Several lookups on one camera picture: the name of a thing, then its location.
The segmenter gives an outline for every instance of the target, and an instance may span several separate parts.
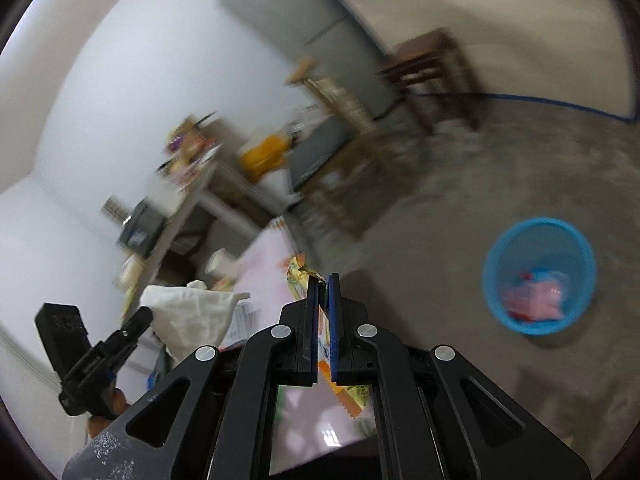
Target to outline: triangular cutout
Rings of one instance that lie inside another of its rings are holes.
[[[187,378],[178,379],[171,384],[127,424],[127,433],[150,446],[164,446],[189,384]]]
[[[521,423],[507,413],[474,380],[462,379],[460,386],[488,447],[495,449],[523,433]]]

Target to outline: blue bin rim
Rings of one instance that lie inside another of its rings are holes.
[[[502,253],[511,241],[535,225],[553,225],[567,231],[577,242],[582,253],[584,261],[584,287],[576,298],[577,306],[564,319],[558,321],[532,322],[530,324],[521,323],[514,320],[502,306],[502,300],[498,294],[497,284],[497,266]],[[576,322],[576,320],[585,313],[589,307],[591,297],[596,284],[596,258],[591,249],[587,238],[571,224],[558,220],[556,218],[530,218],[520,222],[506,232],[504,232],[494,246],[489,250],[486,260],[484,261],[484,269],[482,271],[482,290],[484,291],[484,299],[486,300],[489,310],[498,321],[507,328],[511,328],[516,332],[527,335],[548,335],[560,332],[568,326]]]

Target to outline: snack wrapper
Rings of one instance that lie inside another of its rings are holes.
[[[306,266],[304,254],[294,256],[287,269],[287,283],[291,293],[297,300],[306,298],[306,289],[309,283],[309,276],[315,276],[322,282],[324,278],[313,269]],[[322,310],[318,309],[318,370],[329,384],[334,395],[347,410],[347,413],[356,418],[367,404],[369,387],[359,386],[338,386],[331,380],[330,354],[331,343],[329,338],[329,319]]]

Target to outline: pink tablecloth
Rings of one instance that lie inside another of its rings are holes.
[[[248,300],[253,334],[278,323],[282,306],[295,301],[287,285],[286,269],[297,253],[295,243],[282,220],[274,220],[240,257],[245,268],[236,292],[250,292]],[[318,377],[312,388],[281,386],[271,449],[271,473],[308,462],[375,434],[370,405],[351,418],[334,393]]]

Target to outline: white cup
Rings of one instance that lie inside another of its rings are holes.
[[[205,272],[216,278],[229,278],[234,281],[240,277],[238,262],[224,248],[211,255]]]

